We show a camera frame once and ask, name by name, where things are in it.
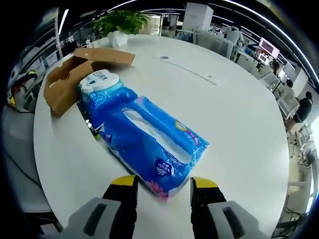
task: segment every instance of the desk chair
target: desk chair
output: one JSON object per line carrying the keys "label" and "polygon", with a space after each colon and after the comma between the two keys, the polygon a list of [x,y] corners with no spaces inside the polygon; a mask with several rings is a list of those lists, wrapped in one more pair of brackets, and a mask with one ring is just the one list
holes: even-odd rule
{"label": "desk chair", "polygon": [[274,75],[274,73],[268,73],[260,79],[260,82],[268,89],[272,89],[275,84],[280,83],[280,80]]}
{"label": "desk chair", "polygon": [[235,63],[244,68],[246,71],[251,72],[254,67],[254,58],[242,52],[238,52],[238,54],[239,57],[236,59]]}
{"label": "desk chair", "polygon": [[212,50],[216,52],[216,49],[219,49],[221,46],[223,40],[217,39],[213,37],[213,33],[210,33],[208,31],[203,31],[196,29],[195,31],[195,44],[201,47],[204,47],[208,50]]}
{"label": "desk chair", "polygon": [[213,32],[196,29],[193,34],[193,43],[212,50],[219,55],[230,59],[234,44],[222,37],[215,35]]}
{"label": "desk chair", "polygon": [[230,40],[223,38],[223,43],[220,47],[219,54],[226,57],[227,59],[230,59],[233,48],[234,48],[234,43],[232,43]]}
{"label": "desk chair", "polygon": [[277,103],[285,117],[285,120],[294,115],[299,108],[299,103],[291,91],[288,91],[285,95],[282,95],[277,100]]}

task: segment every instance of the box flap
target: box flap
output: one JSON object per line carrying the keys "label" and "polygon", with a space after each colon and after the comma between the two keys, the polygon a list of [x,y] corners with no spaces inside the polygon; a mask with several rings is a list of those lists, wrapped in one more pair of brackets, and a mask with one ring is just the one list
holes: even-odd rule
{"label": "box flap", "polygon": [[77,48],[74,56],[91,61],[103,61],[131,65],[134,54],[118,51],[112,48]]}

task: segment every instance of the white pot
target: white pot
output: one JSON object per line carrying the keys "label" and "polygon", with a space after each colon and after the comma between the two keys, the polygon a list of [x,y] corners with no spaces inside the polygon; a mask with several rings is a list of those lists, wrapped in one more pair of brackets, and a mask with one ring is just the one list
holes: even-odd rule
{"label": "white pot", "polygon": [[103,37],[98,40],[99,47],[108,47],[109,46],[109,39],[107,37]]}
{"label": "white pot", "polygon": [[123,46],[128,43],[128,35],[120,31],[110,32],[108,38],[112,47]]}

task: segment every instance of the potted plant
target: potted plant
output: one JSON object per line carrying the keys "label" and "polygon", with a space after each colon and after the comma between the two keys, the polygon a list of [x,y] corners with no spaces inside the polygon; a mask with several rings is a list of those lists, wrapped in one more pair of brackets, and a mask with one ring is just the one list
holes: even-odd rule
{"label": "potted plant", "polygon": [[138,34],[147,26],[149,18],[139,12],[116,10],[107,13],[94,23],[94,30],[101,37],[108,37],[113,47],[127,44],[128,34]]}

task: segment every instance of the green leaves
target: green leaves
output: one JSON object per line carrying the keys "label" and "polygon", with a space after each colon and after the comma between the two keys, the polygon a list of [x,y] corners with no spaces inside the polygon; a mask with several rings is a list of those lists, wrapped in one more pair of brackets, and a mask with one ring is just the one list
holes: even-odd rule
{"label": "green leaves", "polygon": [[126,34],[138,34],[143,26],[148,25],[149,18],[140,12],[116,10],[97,20],[93,28],[101,36],[110,32],[121,31]]}

